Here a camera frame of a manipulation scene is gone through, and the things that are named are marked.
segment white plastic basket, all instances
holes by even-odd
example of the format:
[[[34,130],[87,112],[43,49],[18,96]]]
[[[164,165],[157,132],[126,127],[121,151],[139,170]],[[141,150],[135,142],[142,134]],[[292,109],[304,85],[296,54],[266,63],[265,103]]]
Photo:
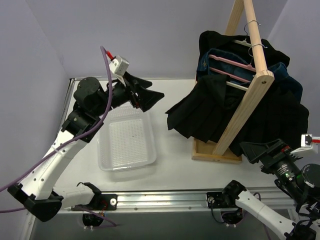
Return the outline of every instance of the white plastic basket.
[[[103,171],[140,168],[157,158],[148,112],[131,105],[110,111],[98,134],[98,164]]]

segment gray floor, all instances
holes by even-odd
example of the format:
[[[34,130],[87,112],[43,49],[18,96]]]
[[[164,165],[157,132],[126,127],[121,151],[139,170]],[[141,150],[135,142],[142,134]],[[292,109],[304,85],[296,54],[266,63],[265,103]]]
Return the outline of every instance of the gray floor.
[[[286,210],[279,211],[289,217]],[[32,240],[267,240],[262,223],[248,214],[236,228],[214,221],[208,212],[112,213],[118,227],[84,230],[82,214],[58,214],[48,222],[36,220]],[[270,232],[273,240],[278,238]]]

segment white wall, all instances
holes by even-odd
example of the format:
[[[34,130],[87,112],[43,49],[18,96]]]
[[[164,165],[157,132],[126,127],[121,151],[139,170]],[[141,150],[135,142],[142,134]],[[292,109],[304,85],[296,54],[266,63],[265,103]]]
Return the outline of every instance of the white wall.
[[[100,49],[141,77],[193,78],[199,35],[223,33],[234,0],[27,0],[69,77],[106,75]],[[266,38],[287,0],[254,0]],[[244,34],[243,17],[238,33]]]
[[[301,103],[310,112],[308,132],[320,136],[320,1],[289,0],[268,39],[290,57],[289,74],[303,86]],[[319,155],[299,163],[319,163]]]
[[[40,160],[57,133],[69,84],[24,0],[0,1],[0,185]],[[6,191],[0,209],[21,207]],[[0,239],[19,238],[26,212],[0,214]]]

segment pink hanger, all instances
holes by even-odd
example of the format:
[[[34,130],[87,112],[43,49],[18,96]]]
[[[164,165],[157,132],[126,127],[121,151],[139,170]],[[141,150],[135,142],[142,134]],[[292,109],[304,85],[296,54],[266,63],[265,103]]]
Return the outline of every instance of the pink hanger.
[[[208,57],[211,58],[211,59],[215,59],[215,60],[217,60],[217,61],[221,61],[221,62],[224,62],[224,63],[227,63],[227,64],[231,64],[231,65],[234,65],[234,66],[243,68],[243,69],[247,69],[247,70],[256,72],[256,69],[255,69],[254,67],[252,67],[250,64],[249,64],[249,65],[245,65],[245,64],[242,64],[242,63],[239,63],[239,62],[236,62],[236,61],[232,61],[232,60],[229,60],[229,59],[226,59],[226,58],[223,58],[223,57],[215,56],[215,55],[212,55],[212,54],[209,54]],[[219,73],[219,74],[228,75],[228,76],[230,76],[231,78],[233,78],[233,79],[235,79],[235,80],[238,80],[238,81],[240,81],[240,82],[243,82],[243,83],[251,83],[251,81],[249,81],[249,80],[246,80],[246,79],[244,79],[244,78],[242,78],[242,77],[238,77],[238,76],[236,76],[236,75],[227,73],[227,72],[225,72],[225,71],[221,71],[221,70],[216,69],[216,68],[213,68],[213,67],[209,67],[209,69],[210,69],[211,71],[216,72],[216,73]]]

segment blue denim shirt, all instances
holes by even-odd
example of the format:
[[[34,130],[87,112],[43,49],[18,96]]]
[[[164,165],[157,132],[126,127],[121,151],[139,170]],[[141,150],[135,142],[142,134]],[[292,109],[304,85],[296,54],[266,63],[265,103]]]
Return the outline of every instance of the blue denim shirt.
[[[203,55],[201,61],[198,63],[198,67],[196,70],[196,79],[205,75],[219,74],[209,69],[209,67],[212,67],[212,68],[224,71],[226,73],[235,75],[237,77],[243,78],[250,82],[253,80],[254,75],[256,74],[255,72],[244,69],[242,67],[225,63],[223,61],[218,61],[213,58],[209,58],[208,55],[210,54],[215,55],[217,57],[229,59],[237,63],[241,63],[245,65],[249,64],[248,62],[243,60],[241,57],[239,57],[238,55],[232,52],[211,48],[205,55]],[[284,92],[288,90],[291,91],[294,97],[300,103],[303,87],[298,81],[296,81],[294,78],[289,76],[286,66],[282,62],[278,62],[277,64],[270,66],[268,70],[273,72],[274,82],[279,84],[280,89]],[[248,83],[244,83],[233,78],[231,79],[231,82],[239,85],[248,85]]]

